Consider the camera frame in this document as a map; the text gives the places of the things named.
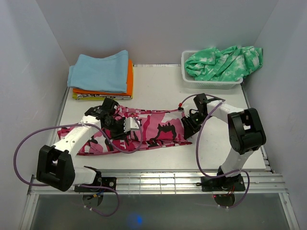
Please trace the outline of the pink camouflage trousers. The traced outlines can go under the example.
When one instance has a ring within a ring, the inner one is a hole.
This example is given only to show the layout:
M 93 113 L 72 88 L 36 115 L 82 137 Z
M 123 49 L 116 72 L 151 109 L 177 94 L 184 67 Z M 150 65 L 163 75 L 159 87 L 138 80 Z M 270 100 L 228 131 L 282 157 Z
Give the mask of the pink camouflage trousers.
M 179 110 L 141 110 L 119 106 L 114 118 L 136 117 L 141 125 L 142 145 L 139 150 L 151 150 L 163 147 L 190 145 L 192 142 L 184 139 L 184 127 L 181 118 L 184 113 Z M 73 127 L 64 127 L 57 131 L 58 138 L 63 139 Z M 135 150 L 141 140 L 140 131 L 131 131 L 124 140 L 112 141 L 121 150 Z M 108 155 L 119 153 L 107 141 L 103 134 L 95 133 L 78 151 L 78 155 Z

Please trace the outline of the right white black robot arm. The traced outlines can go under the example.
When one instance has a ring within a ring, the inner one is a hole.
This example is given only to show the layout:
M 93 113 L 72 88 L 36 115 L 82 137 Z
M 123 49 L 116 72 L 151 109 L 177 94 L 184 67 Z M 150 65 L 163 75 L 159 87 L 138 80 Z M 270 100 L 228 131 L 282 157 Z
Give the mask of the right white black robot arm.
M 216 117 L 228 125 L 231 149 L 216 176 L 205 174 L 198 183 L 203 190 L 228 190 L 236 186 L 244 187 L 241 171 L 247 159 L 266 143 L 266 135 L 255 108 L 242 109 L 225 103 L 225 100 L 208 94 L 193 94 L 196 112 L 185 113 L 181 122 L 184 138 L 197 134 L 200 141 L 205 123 Z

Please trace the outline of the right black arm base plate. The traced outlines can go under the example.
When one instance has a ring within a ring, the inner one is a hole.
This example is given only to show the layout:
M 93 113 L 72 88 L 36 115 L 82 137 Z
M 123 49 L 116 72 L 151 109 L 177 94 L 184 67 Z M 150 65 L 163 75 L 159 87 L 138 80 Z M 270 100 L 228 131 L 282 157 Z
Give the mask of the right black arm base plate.
M 241 175 L 237 175 L 235 177 L 221 177 L 217 179 L 209 179 L 208 177 L 202 177 L 199 186 L 201 186 L 201 190 L 203 192 L 243 192 L 246 190 L 244 180 Z

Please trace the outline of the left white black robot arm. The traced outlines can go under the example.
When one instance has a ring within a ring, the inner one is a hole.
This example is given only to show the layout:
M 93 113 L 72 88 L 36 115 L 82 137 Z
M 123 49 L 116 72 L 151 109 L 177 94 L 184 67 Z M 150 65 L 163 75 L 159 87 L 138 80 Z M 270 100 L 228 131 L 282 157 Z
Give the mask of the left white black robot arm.
M 109 130 L 113 138 L 126 134 L 125 119 L 115 118 L 117 108 L 118 102 L 105 99 L 102 105 L 89 108 L 64 138 L 52 146 L 44 145 L 39 151 L 36 179 L 61 191 L 80 184 L 93 192 L 99 190 L 102 185 L 100 171 L 90 166 L 75 167 L 75 157 L 100 130 Z

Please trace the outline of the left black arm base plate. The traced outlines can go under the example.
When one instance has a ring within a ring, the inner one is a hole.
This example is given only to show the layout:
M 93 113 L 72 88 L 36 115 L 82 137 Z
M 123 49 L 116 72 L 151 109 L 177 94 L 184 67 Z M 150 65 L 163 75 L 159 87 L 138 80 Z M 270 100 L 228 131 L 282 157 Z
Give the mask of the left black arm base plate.
M 116 177 L 100 177 L 96 178 L 92 184 L 89 186 L 99 186 L 99 187 L 108 187 L 116 190 L 117 178 Z M 99 193 L 99 192 L 110 192 L 109 190 L 102 188 L 85 188 L 85 187 L 74 187 L 75 192 L 88 192 L 88 193 Z

